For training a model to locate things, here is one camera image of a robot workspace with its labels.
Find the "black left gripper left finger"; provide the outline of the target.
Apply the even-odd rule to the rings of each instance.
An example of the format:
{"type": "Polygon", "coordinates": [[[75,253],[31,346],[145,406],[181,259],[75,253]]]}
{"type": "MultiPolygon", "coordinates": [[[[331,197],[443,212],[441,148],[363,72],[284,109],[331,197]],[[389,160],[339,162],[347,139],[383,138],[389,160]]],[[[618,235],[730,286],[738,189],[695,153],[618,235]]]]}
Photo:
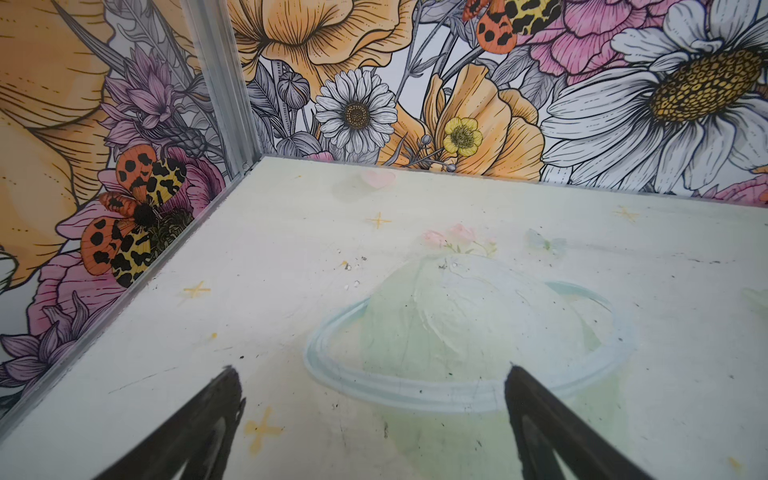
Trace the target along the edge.
{"type": "Polygon", "coordinates": [[[227,366],[99,479],[221,479],[246,405],[227,366]]]}

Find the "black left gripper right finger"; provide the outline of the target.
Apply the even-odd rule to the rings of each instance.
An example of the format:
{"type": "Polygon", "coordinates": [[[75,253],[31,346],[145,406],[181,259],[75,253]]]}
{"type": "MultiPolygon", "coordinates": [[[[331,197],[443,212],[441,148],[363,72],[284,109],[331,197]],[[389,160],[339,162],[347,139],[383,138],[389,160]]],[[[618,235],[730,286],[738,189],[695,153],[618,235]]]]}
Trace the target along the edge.
{"type": "Polygon", "coordinates": [[[520,366],[504,382],[504,398],[525,479],[648,479],[550,390],[520,366]]]}

